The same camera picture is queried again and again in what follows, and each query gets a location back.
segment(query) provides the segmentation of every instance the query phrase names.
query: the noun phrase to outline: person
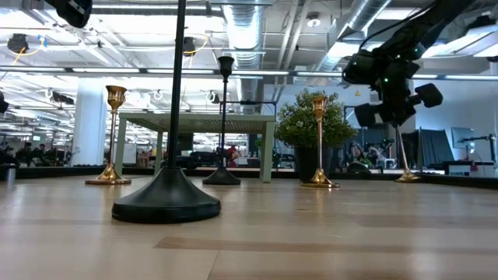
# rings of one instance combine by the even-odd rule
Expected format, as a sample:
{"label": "person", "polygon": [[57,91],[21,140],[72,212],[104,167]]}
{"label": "person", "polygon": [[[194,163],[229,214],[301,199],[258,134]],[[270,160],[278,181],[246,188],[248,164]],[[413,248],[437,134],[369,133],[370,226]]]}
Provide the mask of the person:
{"label": "person", "polygon": [[30,166],[31,162],[33,161],[31,152],[31,142],[25,142],[24,148],[21,148],[16,152],[16,159],[24,160],[26,161],[27,166]]}
{"label": "person", "polygon": [[226,150],[226,166],[228,166],[228,167],[237,166],[237,163],[235,162],[235,159],[237,157],[238,157],[237,148],[235,148],[235,145],[231,145]]}
{"label": "person", "polygon": [[358,143],[349,144],[349,163],[361,163],[363,165],[372,166],[372,162],[363,154]]}

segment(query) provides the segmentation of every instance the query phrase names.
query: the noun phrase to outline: black candlestick holder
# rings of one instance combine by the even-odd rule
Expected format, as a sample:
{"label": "black candlestick holder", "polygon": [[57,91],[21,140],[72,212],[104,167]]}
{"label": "black candlestick holder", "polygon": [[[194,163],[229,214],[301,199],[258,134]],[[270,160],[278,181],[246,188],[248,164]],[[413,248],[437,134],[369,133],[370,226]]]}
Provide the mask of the black candlestick holder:
{"label": "black candlestick holder", "polygon": [[232,74],[233,58],[228,56],[222,56],[218,58],[219,61],[219,72],[223,76],[223,109],[222,109],[222,119],[221,119],[221,141],[219,151],[221,156],[219,159],[219,165],[216,171],[209,177],[205,178],[203,184],[212,185],[238,185],[240,180],[232,175],[228,169],[223,165],[223,154],[225,150],[225,125],[226,125],[226,84],[228,83],[228,77]]}

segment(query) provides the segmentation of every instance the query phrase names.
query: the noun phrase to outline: plant pot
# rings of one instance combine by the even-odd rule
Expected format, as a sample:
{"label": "plant pot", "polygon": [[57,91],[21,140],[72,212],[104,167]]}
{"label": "plant pot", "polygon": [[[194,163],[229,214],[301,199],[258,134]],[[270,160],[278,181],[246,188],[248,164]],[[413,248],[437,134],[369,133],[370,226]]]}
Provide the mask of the plant pot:
{"label": "plant pot", "polygon": [[[321,167],[326,177],[329,175],[332,152],[334,149],[323,148],[321,150]],[[318,167],[317,148],[296,148],[295,171],[299,173],[301,182],[308,182]]]}

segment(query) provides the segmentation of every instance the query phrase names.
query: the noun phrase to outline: potted plant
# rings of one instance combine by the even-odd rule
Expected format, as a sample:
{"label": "potted plant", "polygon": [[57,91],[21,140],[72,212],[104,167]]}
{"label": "potted plant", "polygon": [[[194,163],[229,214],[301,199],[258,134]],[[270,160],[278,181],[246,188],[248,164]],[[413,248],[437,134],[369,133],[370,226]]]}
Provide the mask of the potted plant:
{"label": "potted plant", "polygon": [[278,114],[275,136],[296,150],[295,168],[302,181],[311,180],[317,169],[318,128],[312,102],[315,96],[328,96],[327,111],[322,123],[322,165],[325,176],[328,176],[330,170],[333,149],[337,149],[356,134],[352,126],[343,119],[342,105],[338,102],[337,93],[331,95],[327,95],[325,91],[310,93],[305,89],[296,95],[294,104],[285,103]]}

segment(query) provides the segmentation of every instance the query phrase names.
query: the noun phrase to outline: wooden floor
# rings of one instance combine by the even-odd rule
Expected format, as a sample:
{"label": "wooden floor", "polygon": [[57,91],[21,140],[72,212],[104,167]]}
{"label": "wooden floor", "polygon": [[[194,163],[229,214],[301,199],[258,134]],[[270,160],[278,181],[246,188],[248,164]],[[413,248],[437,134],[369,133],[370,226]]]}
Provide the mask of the wooden floor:
{"label": "wooden floor", "polygon": [[[222,215],[172,226],[110,217],[145,184],[0,185],[0,279],[497,279],[498,192],[383,181],[205,187]],[[193,178],[201,185],[201,178]]]}

